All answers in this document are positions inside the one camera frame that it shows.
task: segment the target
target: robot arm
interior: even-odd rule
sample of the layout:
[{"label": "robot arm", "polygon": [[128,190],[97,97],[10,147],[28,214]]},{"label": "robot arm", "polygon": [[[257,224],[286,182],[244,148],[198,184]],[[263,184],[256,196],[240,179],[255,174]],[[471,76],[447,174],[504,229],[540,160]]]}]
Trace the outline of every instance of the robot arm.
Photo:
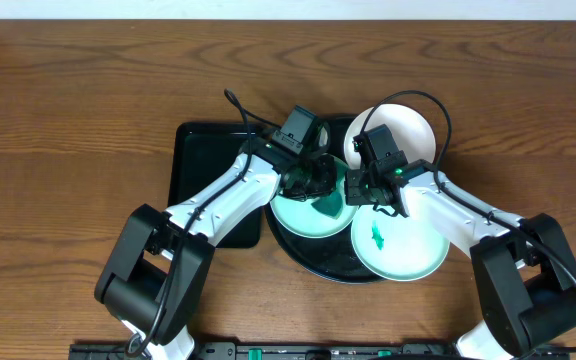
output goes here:
[{"label": "robot arm", "polygon": [[[557,221],[503,212],[452,184],[432,164],[408,163],[385,125],[354,139],[362,168],[346,174],[348,202],[392,206],[402,216],[428,221],[471,257],[485,323],[459,340],[462,355],[508,360],[576,327],[570,276],[576,279],[576,261]],[[551,249],[570,274],[531,244]],[[541,274],[524,282],[518,272],[524,265],[540,265]]]},{"label": "robot arm", "polygon": [[[321,154],[325,146],[313,145],[322,128],[314,114],[296,107],[271,141],[255,138],[243,146],[248,153],[240,154],[225,174],[192,198],[163,213],[143,205],[128,218],[97,282],[95,298],[143,337],[163,306],[164,284],[170,282],[163,316],[147,347],[157,359],[185,359],[192,350],[185,325],[197,308],[215,248],[237,223],[279,191],[306,199],[335,190],[334,159]],[[203,211],[197,215],[200,206]],[[174,254],[179,241],[182,250]],[[144,259],[144,251],[178,261],[181,275],[167,276]]]}]

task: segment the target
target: white bowl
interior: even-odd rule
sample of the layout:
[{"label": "white bowl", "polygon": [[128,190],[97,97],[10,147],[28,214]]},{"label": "white bowl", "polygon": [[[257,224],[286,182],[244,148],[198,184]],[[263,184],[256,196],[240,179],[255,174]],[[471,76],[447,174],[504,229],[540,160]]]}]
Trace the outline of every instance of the white bowl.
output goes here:
[{"label": "white bowl", "polygon": [[[381,248],[379,237],[383,238]],[[357,257],[368,269],[396,281],[430,275],[443,263],[450,248],[450,242],[429,223],[393,218],[373,211],[372,206],[362,206],[355,214],[351,239]]]}]

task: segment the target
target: white wall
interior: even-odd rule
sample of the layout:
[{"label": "white wall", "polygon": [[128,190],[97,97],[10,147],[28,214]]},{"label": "white wall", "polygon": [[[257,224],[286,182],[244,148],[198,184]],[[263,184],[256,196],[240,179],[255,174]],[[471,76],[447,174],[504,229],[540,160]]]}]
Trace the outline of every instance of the white wall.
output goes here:
[{"label": "white wall", "polygon": [[576,20],[576,0],[0,0],[0,19]]}]

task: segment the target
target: white plate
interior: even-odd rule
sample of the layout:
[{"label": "white plate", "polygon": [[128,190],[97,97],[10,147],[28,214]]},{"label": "white plate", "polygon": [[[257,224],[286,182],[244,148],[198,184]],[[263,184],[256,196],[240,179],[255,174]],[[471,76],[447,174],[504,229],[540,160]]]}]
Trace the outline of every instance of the white plate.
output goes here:
[{"label": "white plate", "polygon": [[[344,156],[351,169],[359,169],[361,156],[355,152],[352,138],[359,135],[364,120],[372,108],[362,112],[353,120],[344,138]],[[415,110],[396,104],[384,104],[370,117],[366,130],[386,124],[399,150],[403,150],[409,163],[424,159],[432,162],[435,158],[435,135],[432,128]]]},{"label": "white plate", "polygon": [[[377,244],[378,229],[383,247]],[[390,217],[362,206],[352,223],[352,246],[359,260],[386,279],[412,281],[428,276],[446,258],[450,242],[429,223]]]},{"label": "white plate", "polygon": [[[344,169],[348,168],[343,161],[336,157],[335,165]],[[270,208],[279,223],[294,234],[315,239],[334,235],[348,226],[357,212],[357,206],[346,205],[344,182],[345,179],[341,181],[341,185],[337,186],[335,190],[341,194],[341,199],[344,203],[341,214],[337,219],[323,215],[315,210],[311,204],[317,199],[296,201],[277,195],[270,202]]]}]

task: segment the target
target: black bracket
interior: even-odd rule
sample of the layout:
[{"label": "black bracket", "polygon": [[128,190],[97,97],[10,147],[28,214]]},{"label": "black bracket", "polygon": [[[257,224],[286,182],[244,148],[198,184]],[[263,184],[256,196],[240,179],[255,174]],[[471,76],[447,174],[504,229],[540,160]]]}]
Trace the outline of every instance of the black bracket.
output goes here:
[{"label": "black bracket", "polygon": [[[321,130],[330,128],[315,114],[295,106],[286,122],[272,133],[269,142],[255,138],[252,153],[273,166],[281,175],[281,195],[294,200],[326,196],[335,191],[337,171],[334,158],[324,155],[327,145],[316,148]],[[241,151],[247,151],[244,144]]]},{"label": "black bracket", "polygon": [[394,214],[408,216],[400,189],[408,181],[434,166],[425,160],[408,163],[386,125],[377,126],[354,138],[355,151],[362,167],[346,172],[345,194],[348,205],[391,206]]},{"label": "black bracket", "polygon": [[188,236],[173,279],[144,259],[144,250],[158,253],[174,248],[180,229],[168,216],[148,205],[135,210],[117,240],[95,287],[95,299],[110,314],[148,332],[157,312],[165,281],[173,281],[166,309],[153,343],[168,344],[188,323],[199,303],[215,247],[202,235]]},{"label": "black bracket", "polygon": [[[540,214],[521,222],[520,230],[550,247],[576,277],[576,261],[555,219]],[[508,232],[488,237],[470,249],[486,325],[499,345],[521,356],[576,327],[576,289],[561,269],[526,246],[523,236]],[[515,265],[541,265],[524,282]]]}]

